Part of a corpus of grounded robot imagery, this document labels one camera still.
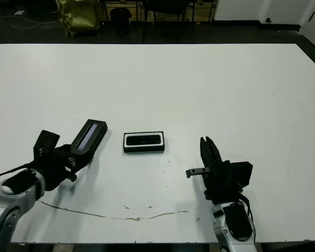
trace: rectangular black object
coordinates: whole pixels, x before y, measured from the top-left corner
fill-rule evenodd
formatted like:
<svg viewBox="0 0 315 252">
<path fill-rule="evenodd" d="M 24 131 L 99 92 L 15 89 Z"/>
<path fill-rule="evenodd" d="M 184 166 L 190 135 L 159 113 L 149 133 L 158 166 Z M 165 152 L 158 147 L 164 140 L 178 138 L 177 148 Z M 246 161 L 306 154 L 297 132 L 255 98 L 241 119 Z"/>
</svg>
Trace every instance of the rectangular black object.
<svg viewBox="0 0 315 252">
<path fill-rule="evenodd" d="M 125 133 L 124 152 L 164 151 L 163 131 Z"/>
<path fill-rule="evenodd" d="M 74 155 L 94 154 L 107 131 L 103 121 L 87 120 L 70 146 Z"/>
</svg>

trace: black cable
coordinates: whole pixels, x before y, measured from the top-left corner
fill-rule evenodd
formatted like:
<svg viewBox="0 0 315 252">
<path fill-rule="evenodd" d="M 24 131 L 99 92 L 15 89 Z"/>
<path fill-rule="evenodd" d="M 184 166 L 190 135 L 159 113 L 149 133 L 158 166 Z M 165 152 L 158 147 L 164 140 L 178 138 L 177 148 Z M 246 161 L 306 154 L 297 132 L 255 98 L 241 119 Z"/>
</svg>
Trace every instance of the black cable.
<svg viewBox="0 0 315 252">
<path fill-rule="evenodd" d="M 24 168 L 28 168 L 28 164 L 24 164 L 24 165 L 21 165 L 21 166 L 19 166 L 19 167 L 17 167 L 17 168 L 11 169 L 11 170 L 9 170 L 9 171 L 7 171 L 7 172 L 0 173 L 0 177 L 3 176 L 3 175 L 5 175 L 5 174 L 11 173 L 11 172 L 16 172 L 16 171 L 21 170 L 21 169 L 24 169 Z"/>
<path fill-rule="evenodd" d="M 246 204 L 246 206 L 247 206 L 247 215 L 249 216 L 249 215 L 251 215 L 251 220 L 253 221 L 253 214 L 252 214 L 252 212 L 251 212 L 251 206 L 250 206 L 250 201 L 248 200 L 248 198 L 247 197 L 245 197 L 243 194 L 239 194 L 239 199 L 241 200 L 241 201 L 243 201 L 245 204 Z"/>
</svg>

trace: white table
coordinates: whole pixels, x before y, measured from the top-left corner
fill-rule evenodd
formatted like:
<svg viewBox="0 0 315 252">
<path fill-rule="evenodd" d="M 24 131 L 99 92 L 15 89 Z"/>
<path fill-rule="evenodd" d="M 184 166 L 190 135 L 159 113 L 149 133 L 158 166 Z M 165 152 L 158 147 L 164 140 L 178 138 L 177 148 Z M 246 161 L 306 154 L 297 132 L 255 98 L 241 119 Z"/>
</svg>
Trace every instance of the white table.
<svg viewBox="0 0 315 252">
<path fill-rule="evenodd" d="M 257 242 L 315 240 L 315 64 L 296 45 L 0 45 L 0 172 L 33 159 L 41 130 L 71 143 L 109 130 L 77 182 L 19 221 L 19 243 L 214 243 L 200 137 L 254 165 Z M 125 132 L 164 131 L 163 154 Z"/>
</svg>

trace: chair leg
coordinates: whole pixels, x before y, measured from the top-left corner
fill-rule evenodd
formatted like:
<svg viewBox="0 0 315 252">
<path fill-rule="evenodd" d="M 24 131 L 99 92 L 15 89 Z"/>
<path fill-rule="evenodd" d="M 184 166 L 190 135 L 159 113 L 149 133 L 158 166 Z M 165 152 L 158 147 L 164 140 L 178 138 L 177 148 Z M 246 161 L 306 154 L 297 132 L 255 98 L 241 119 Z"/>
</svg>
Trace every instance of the chair leg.
<svg viewBox="0 0 315 252">
<path fill-rule="evenodd" d="M 109 21 L 109 15 L 107 13 L 107 6 L 106 6 L 106 2 L 105 1 L 104 1 L 104 9 L 105 9 L 106 21 Z"/>
<path fill-rule="evenodd" d="M 146 27 L 147 27 L 147 17 L 148 17 L 148 9 L 145 8 L 145 25 L 144 25 L 144 28 L 143 28 L 142 43 L 145 43 Z"/>
<path fill-rule="evenodd" d="M 196 0 L 193 0 L 193 20 L 192 20 L 192 24 L 191 24 L 191 33 L 194 32 L 195 2 L 196 2 Z"/>
<path fill-rule="evenodd" d="M 185 10 L 182 13 L 181 27 L 184 27 L 184 16 L 185 16 Z M 179 29 L 177 44 L 180 42 L 181 33 L 182 33 L 182 29 Z"/>
<path fill-rule="evenodd" d="M 155 15 L 155 12 L 153 12 L 153 15 L 154 15 L 154 24 L 156 24 L 156 15 Z"/>
<path fill-rule="evenodd" d="M 210 22 L 210 18 L 211 18 L 211 12 L 212 12 L 212 9 L 214 8 L 214 0 L 212 1 L 211 3 L 211 8 L 210 8 L 210 13 L 209 13 L 209 20 L 208 22 Z"/>
<path fill-rule="evenodd" d="M 138 1 L 135 1 L 135 14 L 136 14 L 136 21 L 138 21 Z"/>
</svg>

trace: dark floor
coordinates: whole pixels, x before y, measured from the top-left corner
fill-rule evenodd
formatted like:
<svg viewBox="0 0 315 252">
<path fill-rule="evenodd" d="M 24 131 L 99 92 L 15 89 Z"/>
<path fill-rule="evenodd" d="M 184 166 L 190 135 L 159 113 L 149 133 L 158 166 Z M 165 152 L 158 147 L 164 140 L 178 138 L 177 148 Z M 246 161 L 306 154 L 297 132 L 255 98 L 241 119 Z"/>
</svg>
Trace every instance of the dark floor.
<svg viewBox="0 0 315 252">
<path fill-rule="evenodd" d="M 0 16 L 13 15 L 14 9 L 0 9 Z M 23 13 L 21 17 L 31 18 Z M 33 20 L 44 21 L 45 17 L 33 17 Z M 19 18 L 4 18 L 16 27 L 32 27 L 35 24 Z M 177 31 L 180 25 L 173 23 L 148 24 L 146 33 L 146 44 L 174 44 L 177 42 Z M 180 44 L 248 44 L 248 43 L 279 43 L 297 44 L 314 62 L 315 46 L 306 38 L 294 30 L 264 30 L 256 26 L 213 26 L 211 23 L 194 26 L 191 33 L 191 25 L 181 26 L 182 35 Z M 141 44 L 143 24 L 132 22 L 130 34 L 118 36 L 114 31 L 112 23 L 105 23 L 101 31 L 95 35 L 67 38 L 64 29 L 57 21 L 51 24 L 41 24 L 31 29 L 12 28 L 7 23 L 0 22 L 0 44 L 10 43 L 68 43 L 68 44 Z"/>
</svg>

